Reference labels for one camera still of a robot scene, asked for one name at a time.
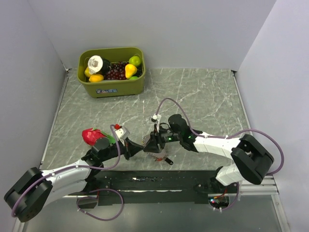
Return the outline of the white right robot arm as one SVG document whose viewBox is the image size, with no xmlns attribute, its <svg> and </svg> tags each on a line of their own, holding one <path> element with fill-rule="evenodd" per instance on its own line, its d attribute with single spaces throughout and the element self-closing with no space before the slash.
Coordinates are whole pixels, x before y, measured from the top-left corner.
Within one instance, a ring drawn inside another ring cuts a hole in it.
<svg viewBox="0 0 309 232">
<path fill-rule="evenodd" d="M 180 114 L 169 117 L 168 127 L 159 123 L 160 115 L 154 115 L 154 130 L 145 141 L 144 152 L 160 154 L 167 143 L 179 142 L 197 153 L 212 153 L 232 160 L 229 166 L 219 167 L 211 180 L 215 192 L 223 192 L 228 185 L 246 180 L 261 184 L 274 162 L 273 156 L 251 135 L 240 138 L 217 138 L 203 131 L 192 130 Z"/>
</svg>

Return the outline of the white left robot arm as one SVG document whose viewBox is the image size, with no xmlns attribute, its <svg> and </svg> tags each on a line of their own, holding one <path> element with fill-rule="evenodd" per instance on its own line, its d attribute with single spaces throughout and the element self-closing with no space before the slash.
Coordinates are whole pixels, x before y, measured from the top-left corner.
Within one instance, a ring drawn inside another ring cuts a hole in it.
<svg viewBox="0 0 309 232">
<path fill-rule="evenodd" d="M 63 196 L 82 192 L 90 194 L 95 190 L 94 176 L 105 170 L 107 160 L 124 156 L 127 160 L 143 150 L 143 146 L 129 139 L 110 143 L 104 137 L 98 139 L 81 159 L 51 170 L 28 169 L 4 196 L 12 217 L 21 222 L 34 218 L 49 203 Z"/>
</svg>

